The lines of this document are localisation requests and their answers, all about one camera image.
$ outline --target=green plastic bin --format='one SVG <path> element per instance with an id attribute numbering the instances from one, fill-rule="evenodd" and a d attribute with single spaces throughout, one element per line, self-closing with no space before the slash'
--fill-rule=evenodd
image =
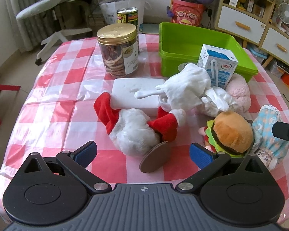
<path id="1" fill-rule="evenodd" d="M 243 76 L 246 82 L 258 73 L 256 65 L 233 36 L 206 28 L 162 22 L 159 42 L 162 75 L 170 77 L 179 73 L 181 63 L 197 63 L 203 44 L 231 50 L 238 60 L 235 73 Z"/>

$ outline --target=office chair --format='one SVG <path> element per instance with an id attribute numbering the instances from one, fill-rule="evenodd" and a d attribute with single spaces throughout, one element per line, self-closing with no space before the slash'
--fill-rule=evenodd
<path id="1" fill-rule="evenodd" d="M 58 41 L 67 42 L 66 36 L 78 35 L 86 32 L 91 32 L 91 28 L 79 28 L 79 29 L 62 29 L 60 27 L 59 21 L 55 14 L 55 6 L 59 5 L 63 2 L 72 2 L 75 0 L 40 0 L 29 7 L 25 8 L 21 12 L 19 12 L 16 16 L 17 20 L 22 20 L 28 17 L 35 16 L 39 13 L 45 12 L 47 10 L 52 10 L 53 17 L 55 20 L 55 32 L 45 40 L 41 42 L 41 45 L 45 45 L 43 49 L 36 56 L 36 65 L 41 65 L 42 57 L 50 50 L 52 46 Z"/>

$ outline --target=metal pivot screw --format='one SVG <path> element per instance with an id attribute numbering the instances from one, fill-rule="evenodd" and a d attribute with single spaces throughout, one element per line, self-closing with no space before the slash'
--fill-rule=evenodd
<path id="1" fill-rule="evenodd" d="M 181 190 L 191 190 L 194 185 L 189 182 L 182 182 L 178 185 L 179 189 Z"/>
<path id="2" fill-rule="evenodd" d="M 108 188 L 108 184 L 104 183 L 104 182 L 98 182 L 98 183 L 95 183 L 93 185 L 93 188 L 95 190 L 105 190 Z"/>

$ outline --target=red and white tablecloth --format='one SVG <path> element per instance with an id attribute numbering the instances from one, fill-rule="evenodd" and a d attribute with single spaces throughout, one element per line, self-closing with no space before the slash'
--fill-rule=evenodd
<path id="1" fill-rule="evenodd" d="M 162 77 L 158 44 L 159 36 L 139 36 L 140 64 L 134 77 Z M 252 105 L 246 118 L 255 119 L 261 106 L 272 104 L 289 123 L 289 109 L 277 87 L 249 51 L 246 52 L 259 70 L 249 82 Z M 98 95 L 104 91 L 111 93 L 112 86 L 113 79 L 105 74 L 95 38 L 66 42 L 47 61 L 19 113 L 0 170 L 0 215 L 5 220 L 8 217 L 2 205 L 3 193 L 31 152 L 53 157 L 94 140 L 98 153 L 87 169 L 112 186 L 150 182 L 176 185 L 198 171 L 189 157 L 189 146 L 192 142 L 203 143 L 198 129 L 206 125 L 207 116 L 189 112 L 188 124 L 178 130 L 176 140 L 171 143 L 170 161 L 158 171 L 144 174 L 139 170 L 140 159 L 127 157 L 114 147 L 93 109 Z M 289 152 L 272 174 L 286 198 L 279 219 L 283 222 L 289 218 Z"/>

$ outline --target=checkered tablecloth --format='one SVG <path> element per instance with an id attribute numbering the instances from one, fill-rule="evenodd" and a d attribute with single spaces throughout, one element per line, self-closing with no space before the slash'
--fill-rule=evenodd
<path id="1" fill-rule="evenodd" d="M 140 35 L 139 68 L 134 77 L 162 78 L 158 54 L 159 36 Z M 272 104 L 289 122 L 289 109 L 277 87 L 261 65 L 246 50 L 259 74 L 249 82 L 252 105 L 247 119 L 255 119 L 260 107 Z M 189 157 L 192 142 L 203 143 L 198 129 L 206 125 L 208 116 L 188 113 L 188 124 L 178 130 L 171 143 L 171 159 L 154 173 L 139 170 L 140 159 L 127 157 L 117 150 L 97 119 L 95 99 L 104 91 L 112 91 L 113 79 L 105 74 L 99 45 L 95 38 L 62 44 L 39 73 L 11 134 L 0 170 L 0 215 L 8 220 L 2 196 L 11 179 L 31 152 L 53 157 L 63 150 L 74 151 L 89 140 L 98 147 L 97 157 L 88 170 L 103 180 L 115 183 L 152 183 L 181 180 L 198 171 Z M 279 222 L 289 218 L 289 152 L 283 163 L 272 172 L 286 198 Z"/>

